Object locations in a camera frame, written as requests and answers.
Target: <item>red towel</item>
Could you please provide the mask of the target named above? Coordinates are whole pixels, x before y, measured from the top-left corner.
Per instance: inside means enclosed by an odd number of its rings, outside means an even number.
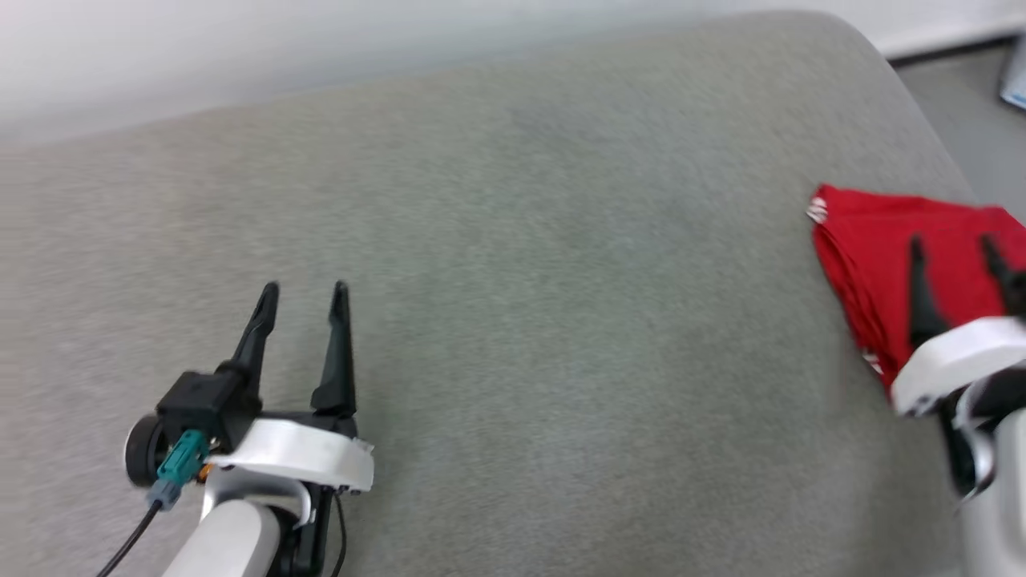
[[[1026,269],[1026,228],[998,206],[974,207],[919,196],[881,195],[823,185],[808,216],[813,242],[866,360],[891,384],[912,355],[909,242],[921,239],[937,308],[951,328],[1008,314],[981,237],[990,234],[1012,269]]]

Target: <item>gray couch cushion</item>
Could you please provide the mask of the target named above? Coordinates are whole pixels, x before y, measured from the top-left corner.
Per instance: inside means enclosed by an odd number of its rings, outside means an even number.
[[[12,575],[103,565],[145,509],[128,428],[231,353],[268,279],[265,398],[305,407],[340,277],[379,467],[347,501],[347,575],[954,563],[937,431],[889,411],[803,211],[823,181],[973,197],[840,22],[372,82],[9,152],[0,175]],[[120,574],[159,574],[197,501]]]

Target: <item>white wall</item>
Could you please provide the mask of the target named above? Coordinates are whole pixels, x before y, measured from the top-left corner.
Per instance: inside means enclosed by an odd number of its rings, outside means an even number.
[[[1026,0],[3,0],[0,142],[774,7],[833,12],[889,56],[1026,27]]]

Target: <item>teal connector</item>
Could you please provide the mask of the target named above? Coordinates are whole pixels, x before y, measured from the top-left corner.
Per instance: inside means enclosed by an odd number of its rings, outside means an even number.
[[[189,429],[182,433],[174,448],[157,469],[157,483],[153,484],[146,499],[152,506],[160,501],[161,509],[168,510],[177,502],[182,488],[196,478],[203,461],[210,454],[210,444],[203,433]]]

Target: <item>gray floor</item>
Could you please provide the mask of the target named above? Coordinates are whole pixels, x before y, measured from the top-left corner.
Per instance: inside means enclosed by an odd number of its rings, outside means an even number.
[[[900,68],[965,179],[987,203],[1026,220],[1026,111],[1005,104],[997,86],[1008,48]]]

